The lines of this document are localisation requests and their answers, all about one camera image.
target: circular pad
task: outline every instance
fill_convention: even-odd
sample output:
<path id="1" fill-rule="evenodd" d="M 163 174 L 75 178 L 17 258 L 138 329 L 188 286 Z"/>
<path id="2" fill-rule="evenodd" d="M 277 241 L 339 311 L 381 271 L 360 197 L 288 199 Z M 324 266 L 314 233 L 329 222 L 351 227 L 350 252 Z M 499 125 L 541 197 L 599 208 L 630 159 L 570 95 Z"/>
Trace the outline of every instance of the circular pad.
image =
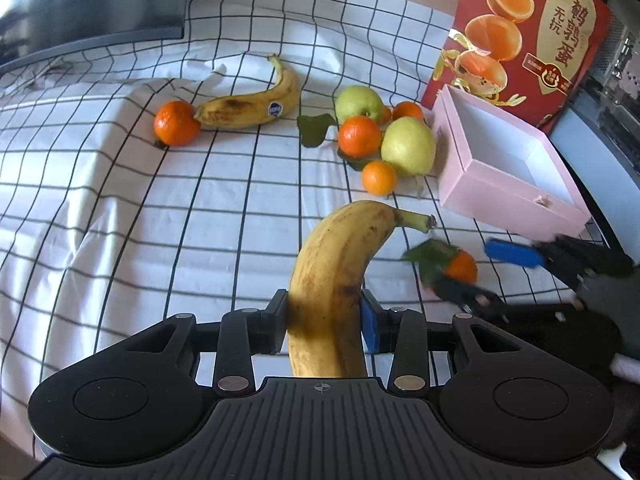
<path id="1" fill-rule="evenodd" d="M 149 392 L 130 379 L 112 377 L 98 379 L 78 390 L 74 404 L 89 418 L 118 420 L 139 412 L 146 406 Z"/>
<path id="2" fill-rule="evenodd" d="M 525 377 L 506 381 L 494 390 L 495 403 L 509 415 L 546 420 L 564 412 L 569 397 L 557 384 Z"/>

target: banana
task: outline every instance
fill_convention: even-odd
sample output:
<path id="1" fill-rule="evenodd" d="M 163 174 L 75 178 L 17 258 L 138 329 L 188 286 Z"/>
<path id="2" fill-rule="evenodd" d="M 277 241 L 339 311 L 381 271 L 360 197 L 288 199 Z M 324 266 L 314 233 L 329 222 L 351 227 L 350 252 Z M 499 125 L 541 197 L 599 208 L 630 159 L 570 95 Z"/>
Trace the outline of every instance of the banana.
<path id="1" fill-rule="evenodd" d="M 363 200 L 325 217 L 289 283 L 289 358 L 296 377 L 364 377 L 358 298 L 364 272 L 396 226 L 428 232 L 433 216 Z"/>
<path id="2" fill-rule="evenodd" d="M 286 68 L 276 54 L 268 57 L 276 68 L 276 84 L 263 92 L 212 99 L 198 106 L 195 119 L 218 128 L 245 128 L 269 123 L 288 114 L 300 102 L 300 82 L 296 73 Z"/>

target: open pink box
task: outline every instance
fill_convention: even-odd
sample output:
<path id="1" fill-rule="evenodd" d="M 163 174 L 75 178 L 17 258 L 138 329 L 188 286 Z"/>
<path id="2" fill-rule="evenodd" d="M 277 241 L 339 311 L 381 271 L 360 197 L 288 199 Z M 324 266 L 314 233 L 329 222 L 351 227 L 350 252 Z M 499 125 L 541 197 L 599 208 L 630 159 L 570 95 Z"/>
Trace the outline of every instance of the open pink box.
<path id="1" fill-rule="evenodd" d="M 532 240 L 582 232 L 591 215 L 544 133 L 452 86 L 433 113 L 444 207 Z"/>

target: silver rivet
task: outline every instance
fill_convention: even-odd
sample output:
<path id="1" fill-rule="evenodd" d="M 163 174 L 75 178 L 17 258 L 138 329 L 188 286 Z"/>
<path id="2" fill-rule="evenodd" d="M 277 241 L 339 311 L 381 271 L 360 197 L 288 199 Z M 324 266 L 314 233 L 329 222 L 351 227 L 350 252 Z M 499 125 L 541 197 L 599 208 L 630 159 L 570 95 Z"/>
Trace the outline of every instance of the silver rivet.
<path id="1" fill-rule="evenodd" d="M 249 381 L 239 375 L 229 375 L 218 381 L 218 387 L 225 392 L 240 392 L 249 385 Z"/>
<path id="2" fill-rule="evenodd" d="M 416 392 L 424 388 L 426 384 L 422 377 L 417 375 L 401 375 L 394 381 L 396 388 L 404 392 Z"/>

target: apple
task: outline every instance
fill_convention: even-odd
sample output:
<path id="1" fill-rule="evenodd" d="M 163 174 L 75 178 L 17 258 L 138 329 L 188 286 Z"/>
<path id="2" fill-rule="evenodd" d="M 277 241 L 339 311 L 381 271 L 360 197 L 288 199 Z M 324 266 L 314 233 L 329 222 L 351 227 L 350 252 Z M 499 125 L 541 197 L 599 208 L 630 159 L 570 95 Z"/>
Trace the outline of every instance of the apple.
<path id="1" fill-rule="evenodd" d="M 385 115 L 385 105 L 371 88 L 353 85 L 348 86 L 338 95 L 335 100 L 335 115 L 340 124 L 358 115 L 364 115 L 381 123 Z"/>
<path id="2" fill-rule="evenodd" d="M 436 139 L 423 121 L 401 117 L 386 129 L 380 156 L 400 177 L 428 174 L 436 156 Z"/>

